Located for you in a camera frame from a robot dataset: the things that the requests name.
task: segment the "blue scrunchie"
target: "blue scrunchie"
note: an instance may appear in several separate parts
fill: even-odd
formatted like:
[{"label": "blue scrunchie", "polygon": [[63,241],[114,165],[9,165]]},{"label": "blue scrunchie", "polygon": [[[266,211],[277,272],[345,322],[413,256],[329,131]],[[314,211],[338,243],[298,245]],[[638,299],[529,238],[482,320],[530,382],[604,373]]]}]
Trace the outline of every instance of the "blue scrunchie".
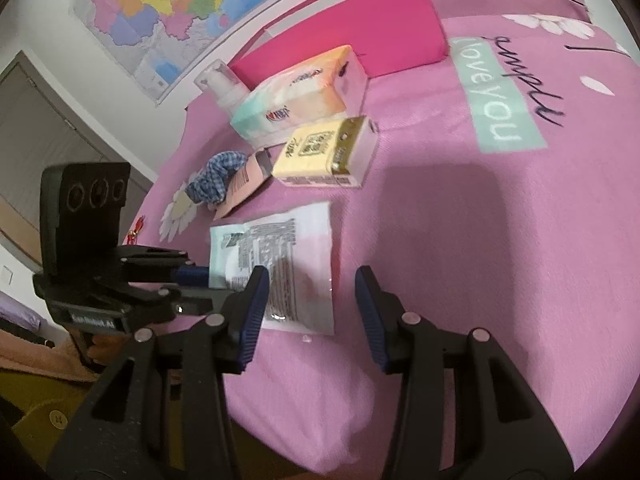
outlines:
[{"label": "blue scrunchie", "polygon": [[228,181],[246,161],[247,156],[242,152],[221,152],[212,156],[204,171],[184,190],[185,193],[196,204],[222,202],[226,197]]}]

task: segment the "map poster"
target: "map poster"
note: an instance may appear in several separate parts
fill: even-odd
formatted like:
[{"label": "map poster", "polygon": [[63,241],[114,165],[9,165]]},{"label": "map poster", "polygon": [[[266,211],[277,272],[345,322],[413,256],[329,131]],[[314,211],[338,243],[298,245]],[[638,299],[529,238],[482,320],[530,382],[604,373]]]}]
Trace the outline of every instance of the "map poster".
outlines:
[{"label": "map poster", "polygon": [[266,0],[75,0],[72,12],[156,102]]}]

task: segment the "tissue box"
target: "tissue box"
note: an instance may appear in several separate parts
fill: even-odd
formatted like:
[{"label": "tissue box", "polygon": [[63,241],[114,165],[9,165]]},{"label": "tissue box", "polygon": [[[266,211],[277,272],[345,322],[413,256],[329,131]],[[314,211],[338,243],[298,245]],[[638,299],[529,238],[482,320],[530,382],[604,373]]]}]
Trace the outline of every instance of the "tissue box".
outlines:
[{"label": "tissue box", "polygon": [[361,187],[378,143],[376,123],[362,116],[298,128],[273,166],[286,186]]},{"label": "tissue box", "polygon": [[231,125],[256,150],[287,142],[302,124],[360,114],[369,78],[346,45],[260,83]]}]

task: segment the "door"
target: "door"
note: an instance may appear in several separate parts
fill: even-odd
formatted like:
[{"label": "door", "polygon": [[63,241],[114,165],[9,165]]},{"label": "door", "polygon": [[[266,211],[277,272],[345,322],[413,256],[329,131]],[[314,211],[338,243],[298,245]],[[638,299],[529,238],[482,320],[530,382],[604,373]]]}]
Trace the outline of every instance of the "door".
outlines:
[{"label": "door", "polygon": [[[34,237],[39,237],[42,171],[68,162],[123,161],[69,108],[60,108],[66,105],[26,57],[18,56],[0,80],[0,230],[36,261],[40,255],[26,248],[32,248]],[[120,216],[121,238],[149,187],[147,179],[132,171]]]}]

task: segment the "bed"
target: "bed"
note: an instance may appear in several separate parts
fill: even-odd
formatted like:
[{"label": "bed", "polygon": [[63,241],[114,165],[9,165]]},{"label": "bed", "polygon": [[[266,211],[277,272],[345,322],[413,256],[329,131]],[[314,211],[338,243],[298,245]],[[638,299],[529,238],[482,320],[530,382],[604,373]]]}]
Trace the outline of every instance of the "bed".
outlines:
[{"label": "bed", "polygon": [[[366,264],[438,327],[490,330],[578,468],[640,374],[640,70],[583,0],[432,1],[450,57],[370,82],[380,144],[363,189],[270,182],[222,221],[330,200],[334,233],[335,335],[263,331],[226,378],[230,414],[309,470],[380,475],[399,381],[370,358],[353,290]],[[208,265],[212,213],[181,197],[211,155],[249,152],[227,120],[208,96],[191,102],[139,244]]]}]

